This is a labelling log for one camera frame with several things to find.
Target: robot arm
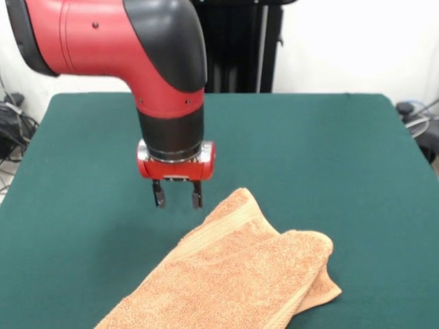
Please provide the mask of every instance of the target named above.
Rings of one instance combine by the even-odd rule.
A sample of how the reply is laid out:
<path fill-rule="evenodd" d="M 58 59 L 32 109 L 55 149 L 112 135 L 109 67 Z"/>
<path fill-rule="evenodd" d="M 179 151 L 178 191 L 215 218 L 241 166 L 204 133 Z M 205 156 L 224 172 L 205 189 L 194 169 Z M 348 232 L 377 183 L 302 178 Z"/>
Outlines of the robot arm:
<path fill-rule="evenodd" d="M 204 138 L 206 54 L 189 0 L 6 0 L 26 64 L 58 76 L 109 75 L 130 87 L 143 139 L 141 175 L 188 180 L 202 206 L 200 181 L 213 174 L 215 146 Z"/>

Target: black metal frame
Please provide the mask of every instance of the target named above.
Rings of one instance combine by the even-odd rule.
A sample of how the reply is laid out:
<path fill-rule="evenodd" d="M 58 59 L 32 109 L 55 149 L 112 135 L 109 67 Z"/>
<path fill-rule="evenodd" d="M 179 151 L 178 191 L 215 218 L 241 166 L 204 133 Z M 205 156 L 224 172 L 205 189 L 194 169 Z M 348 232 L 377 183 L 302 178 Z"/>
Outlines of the black metal frame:
<path fill-rule="evenodd" d="M 206 43 L 207 93 L 272 92 L 283 18 L 281 5 L 294 1 L 193 2 Z"/>

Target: white wall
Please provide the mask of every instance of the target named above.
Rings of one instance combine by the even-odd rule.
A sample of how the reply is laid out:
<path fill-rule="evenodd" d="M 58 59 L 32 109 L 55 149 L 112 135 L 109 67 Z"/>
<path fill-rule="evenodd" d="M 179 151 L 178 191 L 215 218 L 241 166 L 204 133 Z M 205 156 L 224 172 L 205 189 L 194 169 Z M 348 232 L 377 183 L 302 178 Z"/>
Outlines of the white wall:
<path fill-rule="evenodd" d="M 275 92 L 383 93 L 392 101 L 439 97 L 439 1 L 298 0 L 285 7 Z M 107 77 L 60 77 L 28 69 L 0 0 L 0 70 L 41 119 L 62 91 L 128 90 Z"/>

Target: green tablecloth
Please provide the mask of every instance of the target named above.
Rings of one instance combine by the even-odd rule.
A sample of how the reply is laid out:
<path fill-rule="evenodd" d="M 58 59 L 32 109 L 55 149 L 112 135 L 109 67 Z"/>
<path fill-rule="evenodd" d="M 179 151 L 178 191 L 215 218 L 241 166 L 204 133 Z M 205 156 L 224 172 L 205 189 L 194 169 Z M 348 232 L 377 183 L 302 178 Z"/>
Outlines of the green tablecloth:
<path fill-rule="evenodd" d="M 154 207 L 131 95 L 57 95 L 0 207 L 0 328 L 91 328 L 235 188 L 328 234 L 343 294 L 291 328 L 436 328 L 439 184 L 381 95 L 208 95 L 203 210 Z"/>

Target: folded towel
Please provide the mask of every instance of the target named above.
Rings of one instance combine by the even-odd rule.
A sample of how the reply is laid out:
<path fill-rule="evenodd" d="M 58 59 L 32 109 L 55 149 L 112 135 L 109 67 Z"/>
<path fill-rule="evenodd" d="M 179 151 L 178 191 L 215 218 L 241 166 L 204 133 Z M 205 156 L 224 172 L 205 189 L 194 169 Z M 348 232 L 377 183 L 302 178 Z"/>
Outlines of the folded towel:
<path fill-rule="evenodd" d="M 279 234 L 244 188 L 186 235 L 97 328 L 284 328 L 341 293 L 331 240 Z"/>

